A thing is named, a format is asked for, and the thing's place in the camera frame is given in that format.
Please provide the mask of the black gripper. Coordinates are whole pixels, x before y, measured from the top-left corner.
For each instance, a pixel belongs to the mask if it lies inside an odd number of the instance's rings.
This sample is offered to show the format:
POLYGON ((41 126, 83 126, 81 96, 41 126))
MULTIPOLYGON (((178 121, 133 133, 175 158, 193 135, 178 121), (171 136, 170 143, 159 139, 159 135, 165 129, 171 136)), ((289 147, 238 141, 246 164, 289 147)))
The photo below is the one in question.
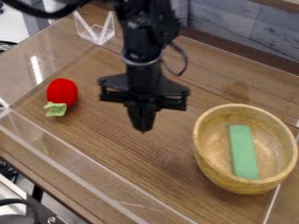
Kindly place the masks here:
POLYGON ((150 65, 126 64, 125 73, 99 78, 98 84, 102 101, 129 103, 131 123, 142 133, 153 129, 158 109, 187 109, 191 90, 165 76, 161 60, 150 65))

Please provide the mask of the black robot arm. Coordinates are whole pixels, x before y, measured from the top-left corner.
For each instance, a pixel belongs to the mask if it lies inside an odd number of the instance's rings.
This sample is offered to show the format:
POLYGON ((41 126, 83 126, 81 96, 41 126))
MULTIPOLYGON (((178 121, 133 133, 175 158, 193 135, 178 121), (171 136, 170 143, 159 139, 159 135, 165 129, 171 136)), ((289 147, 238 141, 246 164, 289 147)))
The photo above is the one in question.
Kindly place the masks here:
POLYGON ((170 46, 185 52, 174 43, 181 22, 170 0, 106 1, 113 4, 123 30, 126 71, 98 79, 99 99, 125 104, 133 126, 147 132, 162 109, 187 109, 191 90, 163 73, 165 48, 170 46))

